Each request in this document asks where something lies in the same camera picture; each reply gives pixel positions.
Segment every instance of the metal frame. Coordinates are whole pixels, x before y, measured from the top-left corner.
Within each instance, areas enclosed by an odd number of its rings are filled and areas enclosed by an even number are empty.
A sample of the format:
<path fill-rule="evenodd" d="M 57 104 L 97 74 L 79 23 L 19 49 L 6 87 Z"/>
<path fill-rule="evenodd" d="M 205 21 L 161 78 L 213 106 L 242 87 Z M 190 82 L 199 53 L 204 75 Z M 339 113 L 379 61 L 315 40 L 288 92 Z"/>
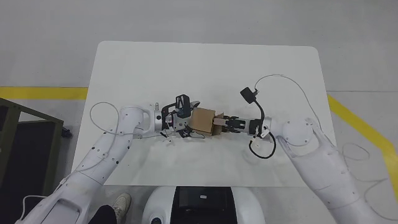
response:
<path fill-rule="evenodd" d="M 4 123 L 2 125 L 2 128 L 0 129 L 0 187 L 2 185 L 4 174 L 6 173 L 9 155 L 11 153 L 17 125 L 19 123 L 19 116 L 21 115 L 21 112 L 23 112 L 44 119 L 38 121 L 24 121 L 23 123 L 38 123 L 43 121 L 51 121 L 55 123 L 49 154 L 49 162 L 47 163 L 44 186 L 42 189 L 43 195 L 51 194 L 55 170 L 57 168 L 58 153 L 61 145 L 60 141 L 63 121 L 61 119 L 54 118 L 50 115 L 41 113 L 31 108 L 5 100 L 3 98 L 0 98 L 0 107 L 3 107 L 2 110 L 6 109 L 7 111 Z"/>

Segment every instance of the black cable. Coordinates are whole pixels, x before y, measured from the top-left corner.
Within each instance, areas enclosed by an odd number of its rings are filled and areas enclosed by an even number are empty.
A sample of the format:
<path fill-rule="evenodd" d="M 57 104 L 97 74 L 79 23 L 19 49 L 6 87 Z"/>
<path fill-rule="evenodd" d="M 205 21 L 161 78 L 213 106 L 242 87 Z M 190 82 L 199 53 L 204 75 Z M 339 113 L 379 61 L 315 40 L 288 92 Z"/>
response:
<path fill-rule="evenodd" d="M 270 158 L 270 157 L 272 157 L 274 155 L 275 150 L 276 150 L 276 140 L 275 140 L 275 137 L 274 137 L 274 135 L 272 133 L 269 133 L 269 136 L 272 138 L 272 141 L 274 142 L 274 148 L 272 148 L 272 152 L 266 157 L 260 156 L 259 154 L 255 153 L 253 151 L 253 149 L 251 149 L 251 144 L 253 143 L 253 141 L 250 140 L 249 149 L 256 157 L 261 158 L 261 159 L 268 159 L 268 158 Z"/>
<path fill-rule="evenodd" d="M 261 123 L 260 123 L 260 125 L 259 125 L 259 133 L 258 133 L 258 137 L 260 136 L 260 134 L 261 134 L 261 126 L 262 126 L 262 123 L 264 122 L 264 119 L 266 118 L 266 114 L 264 113 L 264 110 L 262 109 L 262 107 L 260 106 L 260 104 L 257 102 L 257 100 L 255 100 L 255 101 L 253 101 L 253 102 L 255 102 L 255 104 L 259 107 L 259 109 L 260 109 L 260 112 L 261 112 Z"/>
<path fill-rule="evenodd" d="M 264 110 L 262 109 L 261 105 L 257 102 L 257 100 L 254 100 L 253 102 L 255 102 L 255 104 L 259 107 L 260 112 L 261 112 L 261 122 L 260 122 L 260 126 L 259 126 L 259 128 L 261 128 L 262 124 L 264 122 L 264 119 L 266 118 L 266 114 L 264 113 Z M 269 136 L 272 138 L 272 141 L 274 142 L 274 147 L 272 148 L 272 152 L 266 157 L 260 156 L 259 154 L 255 153 L 253 151 L 253 149 L 251 148 L 251 144 L 253 143 L 253 141 L 250 140 L 249 149 L 256 157 L 261 158 L 261 159 L 268 159 L 274 155 L 275 150 L 276 150 L 276 140 L 275 140 L 274 135 L 271 132 L 269 132 Z"/>

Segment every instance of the black panel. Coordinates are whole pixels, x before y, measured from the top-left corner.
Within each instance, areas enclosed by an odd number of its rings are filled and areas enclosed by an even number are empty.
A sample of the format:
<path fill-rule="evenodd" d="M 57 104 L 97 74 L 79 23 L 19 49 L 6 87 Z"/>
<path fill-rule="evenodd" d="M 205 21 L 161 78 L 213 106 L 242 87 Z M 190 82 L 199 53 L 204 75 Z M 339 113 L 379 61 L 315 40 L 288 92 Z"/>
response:
<path fill-rule="evenodd" d="M 0 131 L 2 131 L 2 127 L 4 126 L 4 122 L 6 120 L 8 112 L 7 106 L 0 106 Z"/>
<path fill-rule="evenodd" d="M 237 224 L 230 187 L 177 187 L 171 224 Z"/>
<path fill-rule="evenodd" d="M 1 223 L 14 223 L 20 217 L 26 195 L 42 194 L 54 128 L 55 123 L 47 121 L 18 124 L 0 188 Z M 28 198 L 25 213 L 39 201 Z"/>

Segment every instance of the black pants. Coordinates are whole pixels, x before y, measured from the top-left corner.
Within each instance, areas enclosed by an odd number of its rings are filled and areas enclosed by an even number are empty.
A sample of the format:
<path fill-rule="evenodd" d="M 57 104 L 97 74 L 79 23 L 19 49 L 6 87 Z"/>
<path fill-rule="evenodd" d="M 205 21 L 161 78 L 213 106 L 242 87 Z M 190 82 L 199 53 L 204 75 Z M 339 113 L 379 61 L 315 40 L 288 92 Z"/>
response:
<path fill-rule="evenodd" d="M 116 224 L 116 214 L 111 206 L 103 205 L 88 224 Z"/>

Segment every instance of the person's leg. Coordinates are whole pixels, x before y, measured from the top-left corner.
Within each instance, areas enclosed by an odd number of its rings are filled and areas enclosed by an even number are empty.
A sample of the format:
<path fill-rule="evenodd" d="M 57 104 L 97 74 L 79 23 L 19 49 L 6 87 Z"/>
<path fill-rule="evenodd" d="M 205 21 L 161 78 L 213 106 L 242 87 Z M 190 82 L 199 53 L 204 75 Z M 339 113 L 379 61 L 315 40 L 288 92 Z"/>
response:
<path fill-rule="evenodd" d="M 121 224 L 121 220 L 126 216 L 131 203 L 131 197 L 127 193 L 121 194 L 112 207 L 109 205 L 101 206 L 89 224 Z"/>
<path fill-rule="evenodd" d="M 109 205 L 101 206 L 88 224 L 117 224 L 113 207 Z"/>

